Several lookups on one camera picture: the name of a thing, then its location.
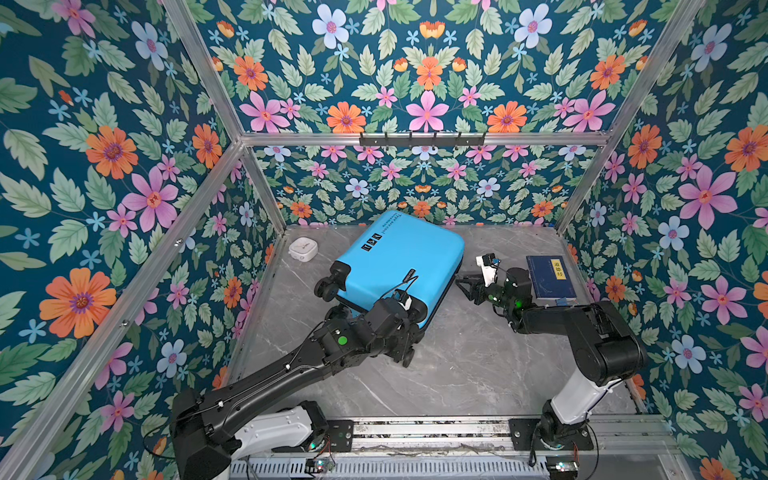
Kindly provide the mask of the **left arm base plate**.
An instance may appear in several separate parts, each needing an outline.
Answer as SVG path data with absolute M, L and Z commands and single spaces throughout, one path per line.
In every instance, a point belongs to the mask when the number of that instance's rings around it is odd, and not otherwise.
M 330 420 L 322 424 L 310 443 L 310 452 L 330 451 L 347 453 L 352 450 L 355 422 L 353 420 Z

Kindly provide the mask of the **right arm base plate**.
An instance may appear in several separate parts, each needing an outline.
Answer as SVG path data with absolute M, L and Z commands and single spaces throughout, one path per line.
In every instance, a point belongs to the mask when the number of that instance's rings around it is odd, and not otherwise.
M 515 450 L 559 451 L 595 449 L 587 422 L 561 424 L 552 418 L 512 418 L 508 421 L 510 438 Z

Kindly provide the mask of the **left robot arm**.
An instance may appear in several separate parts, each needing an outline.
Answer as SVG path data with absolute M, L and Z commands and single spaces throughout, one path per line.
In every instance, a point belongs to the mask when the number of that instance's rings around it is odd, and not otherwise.
M 213 479 L 245 446 L 243 430 L 273 405 L 371 357 L 404 367 L 428 323 L 424 302 L 398 290 L 354 313 L 331 308 L 301 344 L 268 366 L 217 390 L 186 389 L 172 403 L 170 435 L 182 479 Z

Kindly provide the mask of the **blue suitcase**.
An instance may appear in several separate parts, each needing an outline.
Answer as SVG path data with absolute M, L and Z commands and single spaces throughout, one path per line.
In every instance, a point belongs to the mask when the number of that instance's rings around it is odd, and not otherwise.
M 328 315 L 330 319 L 342 316 L 347 323 L 334 335 L 338 347 L 366 352 L 359 339 L 359 320 L 377 300 L 396 293 L 407 293 L 426 304 L 426 333 L 464 253 L 465 242 L 455 232 L 401 212 L 381 215 L 314 287 L 316 297 L 340 302 Z

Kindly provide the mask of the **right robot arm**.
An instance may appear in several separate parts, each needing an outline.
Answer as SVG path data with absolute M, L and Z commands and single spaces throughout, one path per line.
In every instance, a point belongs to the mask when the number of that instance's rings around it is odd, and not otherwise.
M 524 269 L 483 267 L 455 279 L 476 305 L 491 304 L 494 313 L 521 335 L 556 335 L 568 340 L 576 369 L 565 386 L 547 400 L 530 434 L 528 446 L 557 449 L 588 433 L 594 408 L 619 383 L 647 365 L 646 348 L 609 302 L 540 306 Z

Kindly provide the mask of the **dark blue book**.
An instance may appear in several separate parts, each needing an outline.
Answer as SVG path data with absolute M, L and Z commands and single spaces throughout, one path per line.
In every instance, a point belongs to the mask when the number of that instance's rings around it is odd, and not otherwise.
M 575 300 L 577 294 L 561 255 L 526 257 L 530 279 L 537 299 Z

